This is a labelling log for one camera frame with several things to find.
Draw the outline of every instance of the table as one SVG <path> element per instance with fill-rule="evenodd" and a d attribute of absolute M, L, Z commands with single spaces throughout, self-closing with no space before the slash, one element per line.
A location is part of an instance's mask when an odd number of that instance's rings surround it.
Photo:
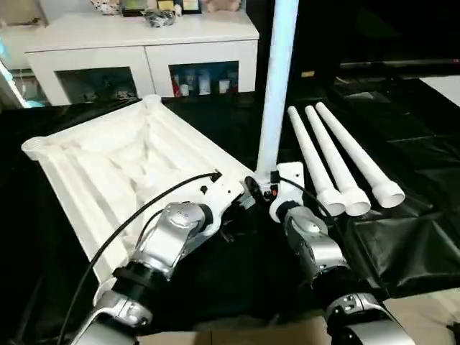
<path fill-rule="evenodd" d="M 262 119 L 262 103 L 257 99 L 253 95 L 205 96 L 165 104 L 255 169 Z M 333 236 L 345 248 L 355 272 L 368 279 L 382 298 L 459 286 L 459 108 L 419 80 L 306 88 L 290 95 L 287 102 L 301 109 L 318 100 L 327 101 L 408 196 L 399 208 L 374 207 L 361 218 L 339 217 L 341 230 Z M 27 329 L 31 337 L 56 334 L 87 260 L 45 177 L 19 151 L 19 144 L 123 105 L 83 104 L 2 114 L 1 188 L 8 200 L 4 212 L 18 220 L 17 230 L 4 233 L 4 243 L 22 243 L 25 236 L 31 239 L 20 252 L 11 245 L 2 254 L 4 261 L 14 258 L 7 261 L 12 277 L 8 291 L 11 299 L 18 300 L 19 311 L 26 302 L 24 296 L 31 295 L 41 281 Z M 302 155 L 287 122 L 279 161 L 294 160 L 302 160 Z M 354 166 L 349 167 L 366 189 Z M 241 314 L 265 321 L 278 314 L 281 320 L 291 321 L 316 307 L 302 284 L 296 258 L 265 214 L 263 208 L 254 208 L 251 214 L 240 215 L 223 229 L 224 235 L 217 234 L 181 263 L 171 295 L 165 299 L 169 309 L 155 320 L 152 331 L 186 330 L 200 321 Z M 70 328 L 77 327 L 91 307 L 95 284 L 95 280 L 88 283 Z M 18 317 L 11 315 L 10 322 Z"/>

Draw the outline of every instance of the white cabinet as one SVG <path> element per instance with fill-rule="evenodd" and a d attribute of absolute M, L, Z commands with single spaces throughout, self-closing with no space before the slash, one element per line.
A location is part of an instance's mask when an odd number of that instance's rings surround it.
<path fill-rule="evenodd" d="M 258 38 L 243 11 L 188 15 L 162 29 L 143 18 L 69 14 L 38 32 L 26 55 L 52 105 L 207 94 L 198 92 L 203 75 L 209 93 L 249 92 Z"/>

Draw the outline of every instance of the white tube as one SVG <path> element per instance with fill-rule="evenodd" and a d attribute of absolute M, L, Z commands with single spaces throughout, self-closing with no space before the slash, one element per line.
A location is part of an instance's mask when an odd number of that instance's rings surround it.
<path fill-rule="evenodd" d="M 268 186 L 270 186 L 270 173 L 277 169 L 278 147 L 280 145 L 282 118 L 285 112 L 298 5 L 299 0 L 276 0 L 275 3 L 264 116 L 256 171 L 257 182 Z"/>
<path fill-rule="evenodd" d="M 316 110 L 328 124 L 331 131 L 340 141 L 346 152 L 372 187 L 372 193 L 383 208 L 392 208 L 401 204 L 405 194 L 400 186 L 391 181 L 379 168 L 372 158 L 363 150 L 336 117 L 321 102 L 316 104 Z"/>
<path fill-rule="evenodd" d="M 342 194 L 335 189 L 308 132 L 300 119 L 297 109 L 290 106 L 287 110 L 294 127 L 295 136 L 299 141 L 308 172 L 315 186 L 318 200 L 328 209 L 332 216 L 338 216 L 345 210 Z"/>
<path fill-rule="evenodd" d="M 329 169 L 331 169 L 337 188 L 345 199 L 346 214 L 349 216 L 366 214 L 371 209 L 371 202 L 366 193 L 358 187 L 315 109 L 312 106 L 307 106 L 305 112 L 329 165 Z"/>

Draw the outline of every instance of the floor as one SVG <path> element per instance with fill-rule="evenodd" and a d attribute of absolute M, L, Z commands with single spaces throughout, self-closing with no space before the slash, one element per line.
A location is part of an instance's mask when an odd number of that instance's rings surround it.
<path fill-rule="evenodd" d="M 417 345 L 455 345 L 446 325 L 460 321 L 460 291 L 388 300 L 385 305 Z M 321 316 L 288 326 L 234 330 L 222 326 L 200 328 L 197 332 L 161 333 L 140 339 L 141 345 L 329 345 L 326 324 Z"/>

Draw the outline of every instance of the shelf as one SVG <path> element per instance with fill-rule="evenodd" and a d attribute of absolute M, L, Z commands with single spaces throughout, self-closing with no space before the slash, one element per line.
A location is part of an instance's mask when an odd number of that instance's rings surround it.
<path fill-rule="evenodd" d="M 27 52 L 258 39 L 259 32 L 244 11 L 189 14 L 159 29 L 142 17 L 69 14 L 40 30 Z"/>

